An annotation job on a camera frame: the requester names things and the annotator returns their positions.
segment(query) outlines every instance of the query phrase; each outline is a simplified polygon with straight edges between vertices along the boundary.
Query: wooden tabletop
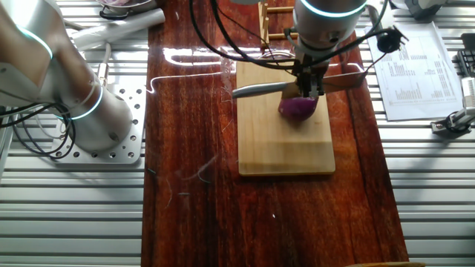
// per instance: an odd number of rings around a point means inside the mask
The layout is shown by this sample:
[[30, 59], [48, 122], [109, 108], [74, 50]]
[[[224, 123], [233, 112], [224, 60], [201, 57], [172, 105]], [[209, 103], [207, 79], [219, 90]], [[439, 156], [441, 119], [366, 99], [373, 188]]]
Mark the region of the wooden tabletop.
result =
[[[209, 3], [195, 1], [204, 35], [227, 49]], [[269, 1], [275, 5], [293, 3]], [[257, 5], [225, 0], [220, 7], [258, 33]], [[188, 0], [170, 0], [163, 10], [166, 23], [149, 35], [142, 266], [407, 261], [366, 84], [327, 95], [336, 161], [332, 176], [240, 177], [230, 95], [235, 63], [200, 43]], [[290, 13], [269, 17], [272, 32], [292, 26]], [[258, 53], [258, 39], [223, 21], [240, 47]], [[361, 64], [358, 50], [333, 61], [347, 57]]]

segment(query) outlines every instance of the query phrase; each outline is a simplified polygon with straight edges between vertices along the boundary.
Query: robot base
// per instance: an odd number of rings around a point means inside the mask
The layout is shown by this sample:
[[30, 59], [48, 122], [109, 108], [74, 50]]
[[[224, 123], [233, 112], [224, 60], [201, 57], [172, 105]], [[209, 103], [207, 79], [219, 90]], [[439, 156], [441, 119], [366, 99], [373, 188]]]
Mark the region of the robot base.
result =
[[[142, 149], [143, 128], [145, 122], [146, 90], [144, 89], [120, 89], [118, 92], [110, 90], [112, 93], [125, 100], [132, 112], [133, 122], [127, 137], [115, 147], [105, 151], [84, 151], [78, 146], [74, 146], [70, 154], [64, 159], [55, 160], [57, 165], [117, 165], [134, 164], [140, 159]], [[61, 135], [64, 125], [58, 119], [56, 126], [56, 136]], [[55, 139], [53, 147], [58, 147], [62, 140]], [[61, 156], [68, 151], [71, 139], [56, 155]]]

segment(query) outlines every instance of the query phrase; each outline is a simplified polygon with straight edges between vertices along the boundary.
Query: red onion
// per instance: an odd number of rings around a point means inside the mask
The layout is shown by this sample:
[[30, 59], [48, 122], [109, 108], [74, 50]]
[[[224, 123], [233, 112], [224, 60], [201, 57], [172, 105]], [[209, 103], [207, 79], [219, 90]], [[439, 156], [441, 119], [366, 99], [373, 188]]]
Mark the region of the red onion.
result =
[[287, 119], [296, 122], [303, 122], [309, 119], [317, 108], [318, 98], [295, 97], [282, 99], [279, 105], [279, 112]]

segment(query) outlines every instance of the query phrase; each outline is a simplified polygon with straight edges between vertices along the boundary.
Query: cable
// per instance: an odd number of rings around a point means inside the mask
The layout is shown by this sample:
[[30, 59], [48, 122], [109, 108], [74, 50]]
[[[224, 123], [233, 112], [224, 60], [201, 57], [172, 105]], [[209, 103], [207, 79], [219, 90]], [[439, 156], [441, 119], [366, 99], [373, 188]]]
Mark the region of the cable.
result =
[[[196, 17], [194, 16], [194, 8], [193, 8], [193, 0], [189, 0], [189, 11], [190, 11], [190, 16], [191, 16], [191, 24], [193, 25], [193, 28], [194, 28], [194, 31], [197, 33], [198, 35], [198, 38], [200, 39], [200, 41], [208, 48], [210, 49], [211, 51], [215, 52], [216, 54], [222, 56], [223, 58], [226, 58], [226, 59], [231, 59], [231, 60], [235, 60], [235, 61], [238, 61], [238, 62], [249, 62], [249, 60], [243, 58], [243, 57], [239, 57], [239, 56], [231, 56], [227, 53], [223, 53], [221, 51], [219, 51], [218, 49], [214, 48], [212, 45], [210, 45], [204, 38], [203, 34], [201, 33], [199, 27], [198, 27], [198, 24], [197, 24], [197, 21], [196, 21]], [[261, 60], [262, 62], [275, 62], [273, 60]], [[294, 59], [285, 59], [285, 60], [282, 60], [282, 61], [279, 61], [279, 62], [291, 62], [291, 61], [295, 61]]]
[[13, 98], [26, 101], [26, 102], [28, 102], [28, 103], [31, 103], [31, 102], [32, 102], [32, 101], [29, 100], [29, 99], [23, 98], [23, 97], [21, 97], [21, 96], [14, 95], [14, 94], [12, 94], [12, 93], [8, 93], [7, 91], [2, 90], [2, 89], [0, 89], [0, 93], [4, 93], [4, 94], [6, 94], [7, 96], [11, 96], [11, 97], [13, 97]]
[[105, 55], [104, 55], [104, 59], [102, 60], [102, 63], [107, 64], [109, 62], [111, 54], [112, 54], [111, 44], [105, 43]]
[[[231, 22], [233, 22], [234, 24], [236, 24], [239, 28], [245, 30], [247, 33], [251, 34], [252, 36], [255, 36], [257, 38], [259, 38], [267, 47], [267, 49], [269, 50], [269, 53], [270, 53], [270, 56], [272, 57], [273, 60], [275, 60], [275, 57], [274, 57], [274, 54], [272, 52], [272, 49], [270, 48], [270, 45], [269, 43], [264, 39], [262, 38], [261, 36], [259, 36], [258, 34], [256, 33], [253, 33], [251, 30], [245, 28], [242, 24], [240, 24], [239, 22], [236, 22], [233, 18], [231, 18], [230, 16], [228, 16], [227, 14], [225, 14], [219, 7], [219, 5], [217, 6], [217, 10], [221, 13], [221, 15], [223, 15], [225, 18], [227, 18], [228, 20], [230, 20]], [[293, 75], [293, 76], [296, 76], [295, 74], [289, 72], [288, 70], [285, 70], [288, 74], [290, 75]]]
[[367, 69], [362, 72], [361, 74], [363, 74], [363, 76], [361, 77], [361, 80], [358, 81], [357, 83], [355, 83], [354, 85], [349, 85], [349, 86], [344, 86], [344, 85], [334, 85], [334, 84], [331, 84], [331, 83], [327, 83], [327, 82], [324, 82], [322, 83], [323, 85], [331, 85], [333, 87], [336, 87], [336, 88], [343, 88], [343, 89], [349, 89], [349, 88], [356, 88], [356, 87], [359, 87], [361, 85], [361, 83], [364, 81], [364, 78], [367, 76], [367, 74], [370, 72], [370, 68], [372, 68], [374, 65], [376, 65], [376, 63], [378, 63], [380, 60], [382, 60], [385, 56], [387, 55], [387, 53], [384, 53], [384, 55], [380, 56], [375, 62], [373, 62], [369, 67], [367, 67]]
[[[55, 108], [58, 110], [58, 112], [65, 113], [64, 111], [61, 111], [61, 109], [64, 108], [62, 105], [60, 105], [60, 104], [55, 105]], [[18, 138], [18, 140], [20, 141], [20, 143], [22, 143], [23, 146], [25, 146], [26, 149], [28, 149], [29, 151], [31, 151], [35, 154], [42, 155], [42, 156], [49, 156], [51, 159], [62, 159], [62, 158], [65, 158], [72, 151], [72, 148], [73, 148], [75, 140], [76, 140], [76, 127], [74, 125], [74, 122], [68, 116], [63, 116], [63, 119], [64, 119], [64, 123], [67, 125], [66, 128], [69, 129], [69, 126], [71, 126], [72, 129], [73, 129], [73, 135], [71, 136], [71, 145], [70, 145], [68, 151], [64, 155], [61, 154], [61, 155], [58, 155], [58, 156], [51, 156], [51, 154], [59, 152], [65, 146], [66, 142], [68, 141], [69, 134], [65, 134], [65, 138], [64, 138], [63, 142], [61, 143], [61, 145], [57, 149], [55, 149], [53, 151], [46, 152], [38, 145], [38, 143], [31, 136], [26, 124], [24, 123], [24, 118], [23, 118], [22, 114], [20, 114], [20, 120], [22, 121], [24, 131], [27, 134], [30, 141], [35, 145], [36, 148], [38, 148], [38, 151], [32, 149], [25, 141], [22, 140], [22, 138], [19, 135], [18, 128], [16, 127], [16, 125], [13, 125], [13, 132], [15, 133], [15, 135]]]
[[29, 118], [31, 118], [31, 117], [37, 115], [37, 114], [40, 114], [40, 113], [43, 112], [43, 111], [46, 111], [48, 108], [54, 107], [55, 105], [57, 105], [57, 104], [49, 104], [49, 105], [46, 105], [46, 106], [44, 106], [42, 109], [40, 109], [39, 111], [32, 112], [32, 113], [28, 114], [28, 115], [27, 115], [26, 117], [24, 117], [24, 118], [17, 119], [17, 120], [14, 121], [14, 122], [8, 122], [8, 123], [5, 123], [5, 124], [3, 124], [3, 125], [0, 125], [0, 128], [6, 128], [6, 127], [10, 127], [10, 126], [17, 125], [17, 124], [19, 124], [20, 122], [23, 122], [23, 121], [25, 121], [25, 120], [27, 120], [27, 119], [29, 119]]
[[375, 62], [373, 62], [365, 71], [365, 73], [368, 73], [370, 71], [370, 68], [374, 67], [374, 65], [376, 65], [376, 63], [378, 63], [381, 59], [383, 59], [385, 56], [387, 55], [387, 53], [384, 53], [382, 56], [379, 57], [379, 59], [377, 59]]
[[35, 120], [36, 120], [36, 123], [38, 124], [39, 128], [42, 129], [42, 132], [43, 132], [46, 136], [48, 136], [48, 137], [50, 137], [50, 138], [52, 138], [52, 139], [63, 139], [63, 138], [65, 138], [65, 135], [64, 135], [64, 134], [68, 131], [68, 129], [69, 129], [70, 125], [71, 125], [71, 124], [68, 124], [68, 126], [66, 126], [66, 124], [63, 123], [63, 125], [65, 126], [65, 131], [63, 132], [63, 131], [61, 130], [61, 127], [59, 128], [60, 131], [61, 131], [61, 133], [62, 133], [62, 135], [60, 135], [60, 136], [52, 136], [50, 133], [48, 133], [48, 132], [43, 128], [43, 125], [42, 125], [41, 122], [39, 121], [38, 115], [35, 116]]
[[280, 66], [280, 65], [271, 65], [271, 63], [276, 63], [276, 62], [298, 62], [297, 59], [276, 59], [276, 60], [262, 60], [262, 59], [253, 59], [252, 57], [248, 56], [246, 53], [244, 53], [231, 39], [229, 34], [227, 33], [226, 29], [224, 28], [223, 22], [221, 21], [221, 18], [219, 16], [218, 10], [217, 10], [217, 2], [216, 0], [209, 0], [212, 9], [213, 9], [213, 15], [216, 20], [217, 26], [220, 28], [221, 33], [224, 36], [224, 39], [229, 43], [229, 45], [237, 52], [239, 53], [244, 59], [247, 60], [247, 62], [252, 62], [254, 64], [260, 65], [262, 67], [267, 67], [275, 70], [291, 70], [293, 69], [293, 66]]
[[388, 5], [389, 5], [389, 0], [384, 0], [383, 9], [381, 10], [379, 14], [378, 20], [373, 25], [373, 27], [371, 27], [371, 30], [368, 33], [372, 33], [381, 24], [381, 20], [383, 19], [384, 13], [386, 12]]
[[11, 111], [5, 111], [5, 112], [0, 113], [0, 118], [5, 118], [5, 117], [8, 117], [8, 116], [16, 115], [16, 114], [19, 114], [19, 113], [25, 112], [25, 111], [30, 111], [34, 108], [41, 107], [41, 106], [42, 106], [41, 104], [33, 103], [31, 105], [27, 105], [27, 106], [24, 106], [24, 107], [21, 107], [21, 108], [16, 108], [16, 109], [11, 110]]
[[355, 41], [349, 43], [348, 45], [346, 45], [346, 46], [344, 46], [344, 47], [342, 47], [342, 48], [340, 48], [336, 51], [333, 51], [332, 53], [330, 53], [330, 54], [328, 54], [328, 55], [326, 55], [326, 56], [324, 56], [320, 59], [317, 59], [313, 62], [310, 62], [309, 64], [302, 65], [302, 67], [311, 67], [313, 65], [320, 64], [322, 62], [325, 62], [328, 59], [331, 59], [334, 56], [337, 56], [341, 53], [347, 52], [348, 50], [352, 50], [354, 47], [359, 46], [366, 39], [369, 39], [373, 36], [377, 36], [377, 35], [382, 34], [382, 33], [393, 33], [394, 31], [397, 31], [397, 29], [384, 29], [384, 30], [380, 30], [380, 31], [377, 31], [377, 32], [368, 33], [367, 35], [356, 39]]

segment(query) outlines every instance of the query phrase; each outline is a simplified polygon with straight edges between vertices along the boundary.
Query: bamboo cutting board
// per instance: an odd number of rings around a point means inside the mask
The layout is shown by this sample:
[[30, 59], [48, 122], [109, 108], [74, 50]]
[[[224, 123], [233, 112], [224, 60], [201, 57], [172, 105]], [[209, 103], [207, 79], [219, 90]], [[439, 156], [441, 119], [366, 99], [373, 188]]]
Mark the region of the bamboo cutting board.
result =
[[[295, 77], [251, 63], [237, 63], [237, 88]], [[289, 122], [278, 112], [281, 93], [237, 100], [239, 173], [243, 176], [332, 174], [335, 172], [327, 99], [305, 122]]]

